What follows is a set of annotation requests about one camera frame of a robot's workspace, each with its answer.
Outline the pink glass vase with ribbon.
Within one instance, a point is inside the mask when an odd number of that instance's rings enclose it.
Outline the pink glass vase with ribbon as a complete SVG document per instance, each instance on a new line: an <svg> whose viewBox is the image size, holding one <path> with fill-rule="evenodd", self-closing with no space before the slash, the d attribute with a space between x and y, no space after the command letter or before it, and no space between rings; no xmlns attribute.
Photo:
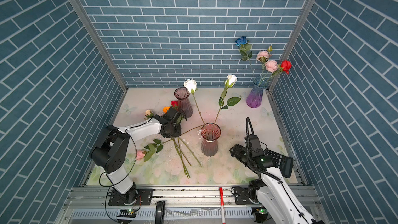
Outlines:
<svg viewBox="0 0 398 224"><path fill-rule="evenodd" d="M205 156L212 157L218 152L218 138L221 136L221 129L215 123L206 123L201 128L203 138L201 151Z"/></svg>

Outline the white rose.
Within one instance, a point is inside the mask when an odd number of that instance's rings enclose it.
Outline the white rose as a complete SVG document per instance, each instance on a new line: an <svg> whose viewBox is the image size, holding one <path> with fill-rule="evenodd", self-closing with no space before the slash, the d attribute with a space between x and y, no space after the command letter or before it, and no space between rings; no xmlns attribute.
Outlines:
<svg viewBox="0 0 398 224"><path fill-rule="evenodd" d="M189 91L189 93L190 93L191 95L193 95L193 99L194 99L194 101L195 101L195 104L196 104L198 113L199 113L199 115L200 115L200 118L201 118L201 120L202 120L202 123L205 124L205 121L204 121L204 119L203 119L203 117L202 117L202 114L201 114L199 105L198 105L197 100L196 100L196 97L195 97L195 92L197 91L197 82L196 82L194 79L188 79L188 80L186 80L186 81L183 83L183 86Z"/></svg>
<svg viewBox="0 0 398 224"><path fill-rule="evenodd" d="M241 98L240 97L231 97L226 100L226 96L228 93L228 90L232 88L237 82L237 77L235 75L228 75L227 79L224 82L224 89L220 95L218 105L219 109L215 118L214 123L217 122L219 114L221 110L227 110L229 107L235 106L237 103L240 102Z"/></svg>

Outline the purple blue gradient vase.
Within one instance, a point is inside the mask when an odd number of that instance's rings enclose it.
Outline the purple blue gradient vase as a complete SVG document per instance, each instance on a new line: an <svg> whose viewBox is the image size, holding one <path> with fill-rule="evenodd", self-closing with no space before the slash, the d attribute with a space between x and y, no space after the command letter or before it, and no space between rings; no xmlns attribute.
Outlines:
<svg viewBox="0 0 398 224"><path fill-rule="evenodd" d="M246 98L246 104L250 108L258 108L262 104L263 92L268 89L269 79L255 78L253 88Z"/></svg>

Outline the pink carnation spray stem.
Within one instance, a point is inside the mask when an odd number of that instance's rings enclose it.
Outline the pink carnation spray stem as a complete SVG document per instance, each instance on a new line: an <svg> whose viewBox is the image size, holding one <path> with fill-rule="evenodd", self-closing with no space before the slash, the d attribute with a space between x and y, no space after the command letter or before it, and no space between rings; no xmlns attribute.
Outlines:
<svg viewBox="0 0 398 224"><path fill-rule="evenodd" d="M257 54L256 60L262 64L259 86L265 86L279 70L277 61L271 59L272 51L272 46L269 46L267 50L261 50Z"/></svg>

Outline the blue rose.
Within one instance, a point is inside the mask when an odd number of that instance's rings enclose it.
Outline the blue rose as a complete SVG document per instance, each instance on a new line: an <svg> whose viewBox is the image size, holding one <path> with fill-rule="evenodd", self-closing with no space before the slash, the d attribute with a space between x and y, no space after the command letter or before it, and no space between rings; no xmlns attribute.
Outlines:
<svg viewBox="0 0 398 224"><path fill-rule="evenodd" d="M241 36L235 41L236 46L238 47L238 51L241 55L241 59L243 61L248 61L250 64L250 68L252 69L252 74L254 76L254 69L252 67L251 58L253 56L252 52L252 44L249 43L247 37Z"/></svg>

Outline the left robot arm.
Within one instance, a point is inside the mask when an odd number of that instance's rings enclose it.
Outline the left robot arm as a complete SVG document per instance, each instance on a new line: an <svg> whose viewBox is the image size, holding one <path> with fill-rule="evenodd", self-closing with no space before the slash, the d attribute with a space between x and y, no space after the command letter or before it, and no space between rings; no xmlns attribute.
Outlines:
<svg viewBox="0 0 398 224"><path fill-rule="evenodd" d="M184 112L171 107L161 116L150 114L145 121L126 127L108 125L100 132L90 158L104 170L114 199L121 205L134 205L138 200L136 184L129 176L132 169L128 170L125 165L127 155L133 156L133 163L138 159L135 142L155 134L177 138L181 135L183 119L186 119Z"/></svg>

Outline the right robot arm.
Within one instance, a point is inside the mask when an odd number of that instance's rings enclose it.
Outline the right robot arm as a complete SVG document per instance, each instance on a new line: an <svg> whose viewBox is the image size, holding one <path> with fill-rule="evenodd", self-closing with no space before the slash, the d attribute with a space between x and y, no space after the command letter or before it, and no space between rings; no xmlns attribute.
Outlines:
<svg viewBox="0 0 398 224"><path fill-rule="evenodd" d="M249 199L265 207L277 224L323 224L305 209L284 180L292 173L293 159L261 144L250 134L245 137L245 146L230 148L232 157L259 176L249 182Z"/></svg>

